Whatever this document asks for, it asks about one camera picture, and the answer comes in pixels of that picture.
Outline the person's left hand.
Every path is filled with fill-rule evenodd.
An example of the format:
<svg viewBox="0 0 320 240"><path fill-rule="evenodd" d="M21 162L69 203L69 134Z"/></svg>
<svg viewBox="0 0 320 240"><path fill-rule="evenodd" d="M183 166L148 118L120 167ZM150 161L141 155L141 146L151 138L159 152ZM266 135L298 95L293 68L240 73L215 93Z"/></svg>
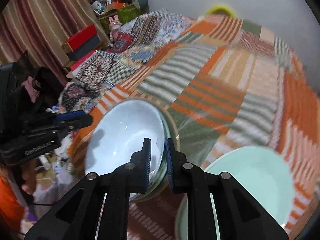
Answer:
<svg viewBox="0 0 320 240"><path fill-rule="evenodd" d="M22 190L29 195L32 195L36 190L36 160L24 163L22 165L22 179L24 184L22 185Z"/></svg>

